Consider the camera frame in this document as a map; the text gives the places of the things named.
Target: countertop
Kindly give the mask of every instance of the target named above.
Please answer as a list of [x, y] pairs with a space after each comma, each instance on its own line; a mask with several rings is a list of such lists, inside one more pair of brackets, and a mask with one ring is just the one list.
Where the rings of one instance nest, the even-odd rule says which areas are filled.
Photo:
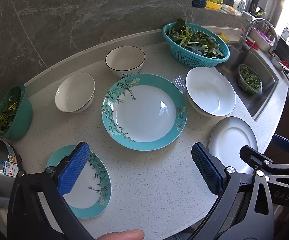
[[[87, 142], [107, 167], [112, 196], [101, 215], [81, 219], [81, 223], [95, 238], [114, 231], [142, 229], [145, 240], [161, 240], [202, 219], [216, 200], [217, 196], [210, 192], [191, 158], [191, 148], [196, 142], [207, 146], [213, 128], [222, 118], [197, 113], [184, 95], [188, 120], [173, 143], [150, 152], [130, 150], [116, 143], [102, 124], [100, 109], [106, 92], [119, 80], [104, 59], [112, 49], [123, 45], [141, 47], [145, 52], [140, 73], [152, 73], [172, 81], [179, 76], [185, 78], [190, 70], [173, 58], [161, 30], [130, 35], [82, 51], [25, 84], [33, 106], [33, 119], [23, 139], [12, 144], [22, 156], [26, 172], [35, 173], [45, 169], [48, 158], [59, 147]], [[268, 61], [279, 82], [260, 117], [255, 122], [238, 96], [230, 114], [249, 124], [261, 153], [270, 143], [289, 93], [287, 78]], [[57, 88], [73, 72], [92, 75], [96, 84], [91, 106], [79, 114], [60, 112], [54, 103]], [[51, 224], [58, 229], [43, 197], [42, 203]]]

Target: chrome faucet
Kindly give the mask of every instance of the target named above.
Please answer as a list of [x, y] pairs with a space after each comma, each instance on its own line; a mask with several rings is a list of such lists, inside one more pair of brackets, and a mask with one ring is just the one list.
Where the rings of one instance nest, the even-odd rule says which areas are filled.
[[268, 22], [267, 20], [263, 19], [263, 18], [256, 18], [254, 20], [252, 20], [250, 22], [250, 25], [248, 27], [248, 29], [246, 30], [246, 32], [241, 36], [240, 40], [238, 41], [238, 44], [236, 45], [237, 49], [238, 50], [242, 50], [242, 46], [243, 45], [246, 45], [246, 37], [248, 36], [252, 26], [257, 23], [257, 22], [263, 22], [265, 23], [266, 25], [268, 25], [272, 30], [273, 30], [273, 36], [274, 36], [274, 45], [273, 45], [273, 49], [276, 49], [277, 47], [277, 44], [278, 44], [278, 37], [277, 37], [277, 34], [276, 34], [276, 31], [274, 30], [274, 27], [273, 25]]

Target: stainless steel sink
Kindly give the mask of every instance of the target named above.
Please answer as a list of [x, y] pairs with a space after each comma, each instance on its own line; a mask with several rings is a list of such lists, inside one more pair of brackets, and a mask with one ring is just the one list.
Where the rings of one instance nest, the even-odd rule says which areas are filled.
[[[215, 68], [229, 80], [234, 91], [246, 106], [252, 118], [256, 121], [273, 94], [278, 84], [278, 78], [253, 49], [249, 51], [239, 51], [234, 45], [230, 46], [229, 49], [229, 60], [218, 64]], [[237, 82], [237, 68], [239, 64], [246, 64], [259, 75], [262, 81], [262, 93], [260, 95], [249, 95], [239, 87]]]

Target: red object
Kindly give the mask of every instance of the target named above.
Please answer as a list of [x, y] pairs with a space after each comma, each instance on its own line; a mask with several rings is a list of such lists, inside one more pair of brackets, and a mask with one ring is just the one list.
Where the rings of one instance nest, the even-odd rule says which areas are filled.
[[289, 69], [289, 64], [285, 62], [284, 60], [281, 60], [281, 64], [285, 65]]
[[246, 44], [248, 44], [251, 48], [259, 49], [259, 46], [257, 44], [253, 43], [252, 45], [252, 42], [249, 41], [248, 39], [246, 39]]

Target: floral plate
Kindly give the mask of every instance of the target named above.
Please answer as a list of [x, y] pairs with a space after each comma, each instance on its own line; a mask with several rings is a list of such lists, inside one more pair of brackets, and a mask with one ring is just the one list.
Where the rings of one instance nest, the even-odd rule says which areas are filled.
[[102, 104], [102, 121], [113, 139], [138, 151], [172, 143], [187, 121], [187, 106], [179, 89], [152, 74], [136, 74], [115, 83]]
[[[66, 145], [56, 150], [46, 167], [57, 166], [75, 147]], [[94, 218], [106, 209], [111, 197], [111, 181], [107, 169], [93, 152], [90, 151], [90, 158], [71, 192], [63, 197], [77, 218]]]

